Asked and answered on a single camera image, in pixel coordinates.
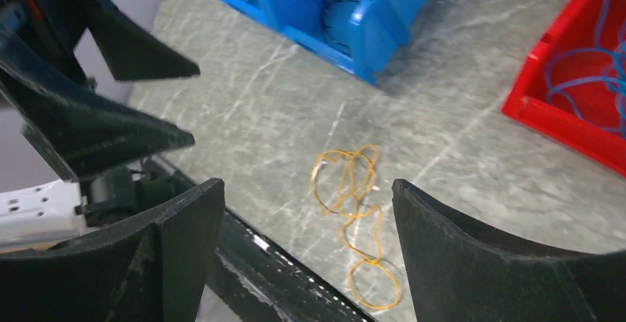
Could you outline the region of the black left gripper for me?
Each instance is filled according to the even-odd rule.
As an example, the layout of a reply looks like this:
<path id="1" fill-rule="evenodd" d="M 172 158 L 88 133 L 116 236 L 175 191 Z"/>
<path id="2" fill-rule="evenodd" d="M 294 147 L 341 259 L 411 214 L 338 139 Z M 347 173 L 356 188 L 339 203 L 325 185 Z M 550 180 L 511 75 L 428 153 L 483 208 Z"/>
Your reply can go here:
<path id="1" fill-rule="evenodd" d="M 121 221 L 195 186 L 164 157 L 148 157 L 193 145 L 190 132 L 77 85 L 7 28 L 1 29 L 1 93 L 61 179 L 91 180 L 80 183 L 82 200 L 74 207 L 89 227 Z"/>

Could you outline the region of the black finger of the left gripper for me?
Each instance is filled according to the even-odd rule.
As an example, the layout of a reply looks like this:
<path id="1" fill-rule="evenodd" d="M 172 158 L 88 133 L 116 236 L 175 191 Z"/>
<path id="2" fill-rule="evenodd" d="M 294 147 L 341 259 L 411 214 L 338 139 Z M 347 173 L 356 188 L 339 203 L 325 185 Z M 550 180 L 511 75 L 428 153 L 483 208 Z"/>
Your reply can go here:
<path id="1" fill-rule="evenodd" d="M 53 55 L 74 54 L 89 31 L 117 81 L 189 78 L 199 66 L 132 21 L 112 0 L 34 0 L 54 42 Z"/>

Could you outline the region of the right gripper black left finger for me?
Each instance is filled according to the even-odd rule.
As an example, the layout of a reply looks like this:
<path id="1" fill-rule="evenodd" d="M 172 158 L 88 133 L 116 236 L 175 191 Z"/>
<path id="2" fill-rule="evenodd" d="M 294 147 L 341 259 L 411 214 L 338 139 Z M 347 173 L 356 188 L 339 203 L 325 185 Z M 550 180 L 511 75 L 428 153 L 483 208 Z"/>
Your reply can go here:
<path id="1" fill-rule="evenodd" d="M 3 321 L 193 321 L 225 212 L 208 181 L 48 250 L 1 255 Z"/>

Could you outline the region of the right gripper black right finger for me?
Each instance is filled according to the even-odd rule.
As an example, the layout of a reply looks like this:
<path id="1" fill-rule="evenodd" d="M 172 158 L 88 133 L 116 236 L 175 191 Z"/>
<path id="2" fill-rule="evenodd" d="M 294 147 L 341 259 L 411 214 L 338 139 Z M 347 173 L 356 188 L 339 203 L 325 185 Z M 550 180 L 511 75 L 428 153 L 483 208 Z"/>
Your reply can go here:
<path id="1" fill-rule="evenodd" d="M 523 239 L 404 179 L 393 211 L 419 321 L 623 321 L 625 252 Z"/>

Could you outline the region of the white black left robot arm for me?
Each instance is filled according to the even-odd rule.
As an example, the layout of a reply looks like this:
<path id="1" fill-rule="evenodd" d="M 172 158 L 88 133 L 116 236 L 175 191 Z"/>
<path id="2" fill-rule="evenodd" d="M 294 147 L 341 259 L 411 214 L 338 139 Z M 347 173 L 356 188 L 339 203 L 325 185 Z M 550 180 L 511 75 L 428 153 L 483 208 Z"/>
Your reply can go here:
<path id="1" fill-rule="evenodd" d="M 125 194 L 91 189 L 128 164 L 195 142 L 172 123 L 99 95 L 75 55 L 85 34 L 118 82 L 199 74 L 112 0 L 1 0 L 1 96 L 58 177 L 1 195 L 2 252 L 81 234 L 90 213 L 135 210 L 131 177 Z"/>

